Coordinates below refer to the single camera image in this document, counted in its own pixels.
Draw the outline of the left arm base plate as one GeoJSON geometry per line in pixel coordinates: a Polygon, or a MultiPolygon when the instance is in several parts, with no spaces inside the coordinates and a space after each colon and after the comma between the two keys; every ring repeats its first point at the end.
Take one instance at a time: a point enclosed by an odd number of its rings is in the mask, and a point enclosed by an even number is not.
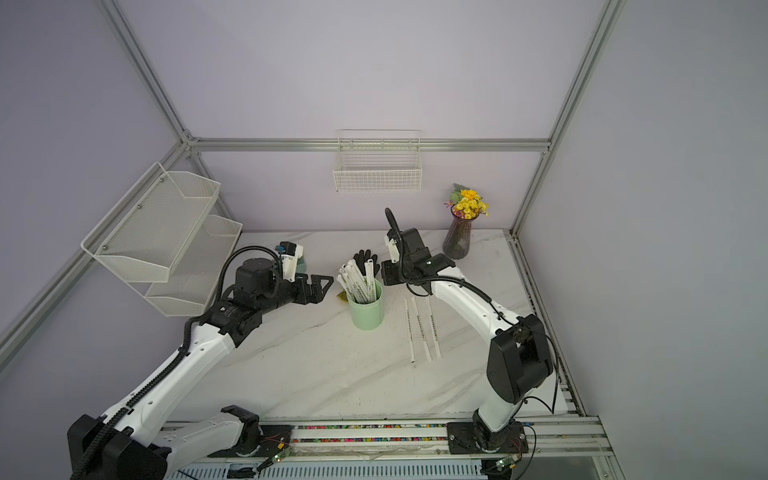
{"type": "Polygon", "coordinates": [[[291,441],[293,427],[288,424],[260,424],[249,427],[231,448],[209,454],[209,458],[271,457],[285,450],[291,441]]]}

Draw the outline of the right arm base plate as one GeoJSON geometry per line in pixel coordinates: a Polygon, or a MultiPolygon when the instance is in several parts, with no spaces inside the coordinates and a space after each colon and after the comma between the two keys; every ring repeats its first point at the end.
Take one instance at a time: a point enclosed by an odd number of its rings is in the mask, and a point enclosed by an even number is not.
{"type": "Polygon", "coordinates": [[[480,422],[449,422],[447,442],[451,454],[524,454],[529,452],[528,436],[520,422],[491,432],[480,422]]]}

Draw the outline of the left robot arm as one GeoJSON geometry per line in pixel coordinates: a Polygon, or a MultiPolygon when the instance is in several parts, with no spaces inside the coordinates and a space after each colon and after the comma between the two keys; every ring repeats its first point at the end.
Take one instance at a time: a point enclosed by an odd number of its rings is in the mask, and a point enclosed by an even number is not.
{"type": "Polygon", "coordinates": [[[102,415],[83,415],[67,432],[74,479],[162,479],[211,454],[251,457],[268,449],[260,417],[223,407],[208,420],[167,435],[163,425],[191,390],[262,324],[290,304],[319,304],[334,280],[298,271],[299,245],[249,245],[221,268],[214,297],[188,319],[182,343],[146,380],[102,415]]]}

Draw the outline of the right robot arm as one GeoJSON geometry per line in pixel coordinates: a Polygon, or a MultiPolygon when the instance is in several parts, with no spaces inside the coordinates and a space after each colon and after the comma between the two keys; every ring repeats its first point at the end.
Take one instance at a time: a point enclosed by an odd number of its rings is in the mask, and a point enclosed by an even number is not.
{"type": "Polygon", "coordinates": [[[533,314],[519,316],[469,282],[444,254],[433,255],[415,228],[402,230],[392,211],[386,245],[390,258],[382,263],[387,286],[417,288],[442,301],[480,335],[487,348],[486,378],[491,393],[473,413],[470,441],[483,452],[495,452],[510,438],[515,415],[529,392],[557,370],[550,338],[533,314]]]}

